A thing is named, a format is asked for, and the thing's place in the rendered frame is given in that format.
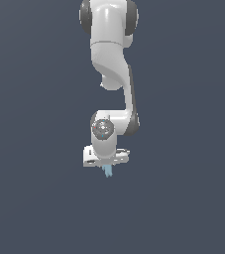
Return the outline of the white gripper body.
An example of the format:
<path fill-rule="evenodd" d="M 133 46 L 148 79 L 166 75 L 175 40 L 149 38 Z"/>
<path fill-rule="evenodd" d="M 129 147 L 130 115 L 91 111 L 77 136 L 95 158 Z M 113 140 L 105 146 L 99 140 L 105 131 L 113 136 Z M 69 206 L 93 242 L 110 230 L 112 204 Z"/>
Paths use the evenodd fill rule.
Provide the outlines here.
<path fill-rule="evenodd" d="M 130 151 L 127 149 L 117 149 L 116 153 L 109 159 L 98 158 L 92 146 L 86 146 L 83 149 L 83 166 L 84 167 L 102 167 L 103 165 L 115 166 L 129 161 Z"/>

